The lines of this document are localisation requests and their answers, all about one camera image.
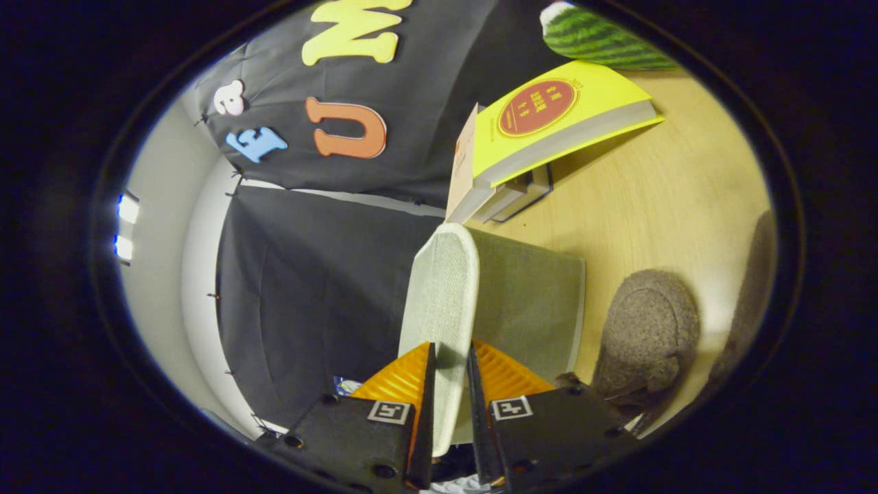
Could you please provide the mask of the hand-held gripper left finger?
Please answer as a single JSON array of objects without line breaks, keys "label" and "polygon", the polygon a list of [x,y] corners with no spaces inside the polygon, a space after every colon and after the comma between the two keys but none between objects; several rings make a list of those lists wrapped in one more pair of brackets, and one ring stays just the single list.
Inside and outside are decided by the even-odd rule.
[{"label": "hand-held gripper left finger", "polygon": [[323,394],[285,434],[257,447],[339,490],[414,493],[429,487],[436,345],[424,342],[350,396]]}]

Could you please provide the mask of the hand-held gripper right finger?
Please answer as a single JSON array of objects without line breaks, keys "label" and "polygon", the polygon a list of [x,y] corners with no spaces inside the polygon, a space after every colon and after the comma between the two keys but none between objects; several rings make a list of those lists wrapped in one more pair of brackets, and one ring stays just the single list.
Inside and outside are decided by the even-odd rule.
[{"label": "hand-held gripper right finger", "polygon": [[469,392],[477,472],[493,493],[562,490],[639,446],[587,385],[549,384],[484,342],[469,350]]}]

